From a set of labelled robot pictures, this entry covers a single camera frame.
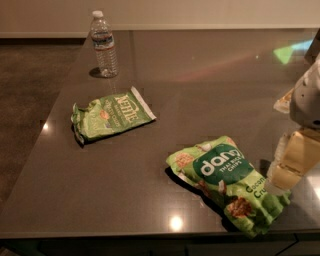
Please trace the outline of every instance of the dark table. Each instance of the dark table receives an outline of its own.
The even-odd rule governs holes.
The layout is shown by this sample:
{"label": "dark table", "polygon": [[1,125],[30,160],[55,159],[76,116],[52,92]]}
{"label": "dark table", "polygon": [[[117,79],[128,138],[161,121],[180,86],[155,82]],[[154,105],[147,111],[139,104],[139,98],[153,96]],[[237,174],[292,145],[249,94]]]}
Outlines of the dark table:
{"label": "dark table", "polygon": [[[120,73],[113,79],[90,75],[97,64],[87,39],[0,216],[0,239],[241,237],[172,180],[165,160],[228,135],[265,171],[280,136],[298,128],[273,104],[309,68],[306,50],[293,49],[287,64],[274,50],[315,33],[116,31]],[[131,86],[157,120],[81,148],[71,129],[73,104],[86,107]],[[271,227],[270,235],[288,237],[278,251],[296,241],[293,234],[320,230],[319,198],[318,166],[292,190],[291,205]],[[175,216],[183,222],[178,232],[170,227]]]}

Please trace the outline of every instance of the water bottle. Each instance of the water bottle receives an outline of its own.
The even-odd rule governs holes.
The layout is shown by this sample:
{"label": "water bottle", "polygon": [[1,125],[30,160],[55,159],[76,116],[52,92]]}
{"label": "water bottle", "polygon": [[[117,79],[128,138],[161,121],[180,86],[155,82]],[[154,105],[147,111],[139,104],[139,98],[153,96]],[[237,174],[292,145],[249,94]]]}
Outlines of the water bottle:
{"label": "water bottle", "polygon": [[114,77],[118,74],[118,61],[111,27],[102,11],[94,11],[92,16],[90,35],[100,73],[103,77]]}

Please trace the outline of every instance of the chip bag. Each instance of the chip bag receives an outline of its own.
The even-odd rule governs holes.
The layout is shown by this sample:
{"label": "chip bag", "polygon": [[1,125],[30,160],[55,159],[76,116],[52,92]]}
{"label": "chip bag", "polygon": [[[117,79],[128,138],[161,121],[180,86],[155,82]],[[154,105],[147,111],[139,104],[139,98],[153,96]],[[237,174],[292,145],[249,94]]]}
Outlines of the chip bag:
{"label": "chip bag", "polygon": [[156,119],[135,87],[127,93],[93,100],[87,108],[73,105],[71,121],[77,141],[84,145]]}
{"label": "chip bag", "polygon": [[244,158],[233,140],[222,136],[170,155],[173,173],[200,189],[248,237],[265,234],[290,204],[289,193],[266,192],[266,181]]}

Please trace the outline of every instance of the beige container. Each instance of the beige container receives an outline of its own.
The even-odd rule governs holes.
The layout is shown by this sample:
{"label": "beige container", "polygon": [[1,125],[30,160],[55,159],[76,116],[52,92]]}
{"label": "beige container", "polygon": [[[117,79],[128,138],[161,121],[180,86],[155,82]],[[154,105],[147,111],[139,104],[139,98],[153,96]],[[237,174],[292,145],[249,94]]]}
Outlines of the beige container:
{"label": "beige container", "polygon": [[267,173],[266,190],[271,194],[283,194],[293,188],[318,162],[320,131],[301,129],[294,132],[282,157],[271,165]]}

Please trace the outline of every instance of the crumpled snack bag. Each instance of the crumpled snack bag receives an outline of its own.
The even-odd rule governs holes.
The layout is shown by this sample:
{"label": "crumpled snack bag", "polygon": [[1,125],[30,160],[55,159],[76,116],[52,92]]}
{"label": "crumpled snack bag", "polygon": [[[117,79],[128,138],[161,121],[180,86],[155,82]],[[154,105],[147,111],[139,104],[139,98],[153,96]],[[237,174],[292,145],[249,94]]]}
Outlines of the crumpled snack bag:
{"label": "crumpled snack bag", "polygon": [[87,108],[73,105],[71,122],[76,140],[84,145],[149,123],[156,117],[135,87],[127,93],[93,100]]}
{"label": "crumpled snack bag", "polygon": [[222,136],[180,150],[167,159],[173,173],[200,189],[248,237],[266,234],[272,222],[290,204],[289,193],[266,192],[266,181],[237,148]]}

